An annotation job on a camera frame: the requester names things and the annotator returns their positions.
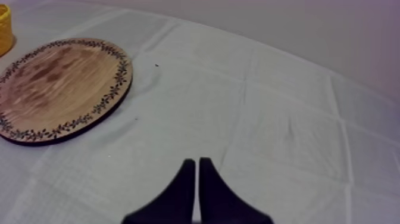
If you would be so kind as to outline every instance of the table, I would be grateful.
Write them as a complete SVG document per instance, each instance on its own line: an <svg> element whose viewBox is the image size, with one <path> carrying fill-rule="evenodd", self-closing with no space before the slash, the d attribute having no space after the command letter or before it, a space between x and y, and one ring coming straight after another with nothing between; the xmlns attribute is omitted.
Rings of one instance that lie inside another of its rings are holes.
<svg viewBox="0 0 400 224"><path fill-rule="evenodd" d="M277 224L399 223L400 108L333 71L189 21L77 1L10 3L15 47L100 38L132 58L125 102L88 133L0 139L0 223L120 223L185 158ZM194 219L200 215L196 204Z"/></svg>

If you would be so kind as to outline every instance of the decorative wreath design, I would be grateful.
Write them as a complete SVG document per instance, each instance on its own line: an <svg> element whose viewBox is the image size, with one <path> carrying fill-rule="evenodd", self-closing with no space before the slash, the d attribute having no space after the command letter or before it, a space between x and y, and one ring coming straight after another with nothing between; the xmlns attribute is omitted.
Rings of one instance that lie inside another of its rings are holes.
<svg viewBox="0 0 400 224"><path fill-rule="evenodd" d="M20 140L27 140L31 142L36 142L45 139L57 139L58 136L61 134L65 134L65 132L71 132L75 129L78 125L86 125L91 120L93 120L94 114L101 114L103 110L106 110L107 104L110 103L111 99L114 99L115 96L120 95L120 90L123 85L126 85L128 79L128 66L129 62L126 59L126 55L119 52L117 48L109 46L105 44L105 42L101 41L87 41L84 39L68 39L63 41L55 41L48 43L31 53L26 54L23 58L19 59L18 61L12 63L10 68L5 72L5 74L0 77L0 84L6 83L8 79L19 69L20 65L27 62L29 59L37 56L39 53L44 52L46 49L65 46L65 45L83 45L83 46L90 46L90 47L97 47L101 48L101 51L106 52L108 55L115 57L119 60L118 70L114 76L114 86L110 87L110 91L108 94L105 94L100 102L93 106L93 110L90 113L82 115L75 120L65 122L62 125L58 125L58 127L53 128L52 130L19 130L14 129L14 126L11 122L9 122L4 115L3 112L0 112L0 130L9 134L9 137L13 140L20 141Z"/></svg>

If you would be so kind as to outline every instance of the round wooden tray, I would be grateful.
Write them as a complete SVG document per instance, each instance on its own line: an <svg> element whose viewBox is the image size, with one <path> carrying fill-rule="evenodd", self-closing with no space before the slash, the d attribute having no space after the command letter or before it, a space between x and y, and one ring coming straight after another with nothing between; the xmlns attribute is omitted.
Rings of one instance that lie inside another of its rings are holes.
<svg viewBox="0 0 400 224"><path fill-rule="evenodd" d="M82 133L121 103L132 82L126 53L99 39L48 43L0 76L0 135L46 145Z"/></svg>

